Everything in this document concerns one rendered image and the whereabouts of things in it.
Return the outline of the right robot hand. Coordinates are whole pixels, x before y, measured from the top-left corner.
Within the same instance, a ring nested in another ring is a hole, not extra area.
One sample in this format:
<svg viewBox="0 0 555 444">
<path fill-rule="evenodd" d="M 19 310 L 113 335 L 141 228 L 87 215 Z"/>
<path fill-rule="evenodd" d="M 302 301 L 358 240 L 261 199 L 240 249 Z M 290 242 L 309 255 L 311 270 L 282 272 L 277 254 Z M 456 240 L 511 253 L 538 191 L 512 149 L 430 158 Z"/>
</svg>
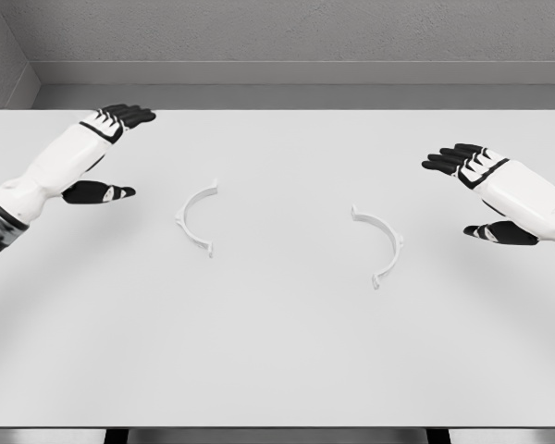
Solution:
<svg viewBox="0 0 555 444">
<path fill-rule="evenodd" d="M 521 162 L 487 147 L 457 143 L 429 154 L 422 167 L 456 178 L 504 217 L 468 226 L 465 235 L 507 245 L 555 242 L 555 185 Z"/>
</svg>

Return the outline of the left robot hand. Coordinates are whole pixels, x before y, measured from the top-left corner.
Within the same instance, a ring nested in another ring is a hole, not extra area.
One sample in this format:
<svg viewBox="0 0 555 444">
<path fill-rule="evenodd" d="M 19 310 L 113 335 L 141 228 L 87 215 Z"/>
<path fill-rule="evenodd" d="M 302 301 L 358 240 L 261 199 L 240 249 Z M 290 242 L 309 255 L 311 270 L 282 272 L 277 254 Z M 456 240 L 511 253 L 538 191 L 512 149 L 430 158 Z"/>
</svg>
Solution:
<svg viewBox="0 0 555 444">
<path fill-rule="evenodd" d="M 138 105 L 108 105 L 91 112 L 51 142 L 31 162 L 27 173 L 49 197 L 68 204 L 105 204 L 131 197 L 136 191 L 81 177 L 93 169 L 128 130 L 155 120 Z"/>
</svg>

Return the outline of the white pipe clamp half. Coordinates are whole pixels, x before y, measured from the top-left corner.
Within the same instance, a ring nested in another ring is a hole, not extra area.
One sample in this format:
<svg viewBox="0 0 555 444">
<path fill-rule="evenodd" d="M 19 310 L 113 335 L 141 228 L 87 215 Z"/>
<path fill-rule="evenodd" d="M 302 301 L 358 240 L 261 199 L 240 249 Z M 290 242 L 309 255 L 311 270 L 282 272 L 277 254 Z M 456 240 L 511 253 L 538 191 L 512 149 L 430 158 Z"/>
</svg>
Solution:
<svg viewBox="0 0 555 444">
<path fill-rule="evenodd" d="M 351 206 L 351 219 L 354 222 L 361 222 L 377 228 L 382 234 L 387 237 L 390 243 L 390 259 L 388 260 L 386 265 L 378 268 L 371 276 L 373 289 L 379 290 L 381 288 L 382 281 L 389 276 L 389 274 L 399 262 L 399 259 L 401 257 L 401 250 L 404 245 L 404 238 L 399 233 L 399 231 L 397 231 L 393 226 L 390 225 L 387 220 L 379 216 L 360 212 L 355 204 Z"/>
<path fill-rule="evenodd" d="M 210 216 L 206 202 L 214 199 L 217 194 L 218 180 L 213 179 L 207 185 L 193 191 L 180 205 L 174 216 L 175 223 L 185 239 L 203 251 L 208 258 L 214 257 L 215 244 L 213 237 L 208 233 L 209 223 L 204 221 L 206 216 Z"/>
</svg>

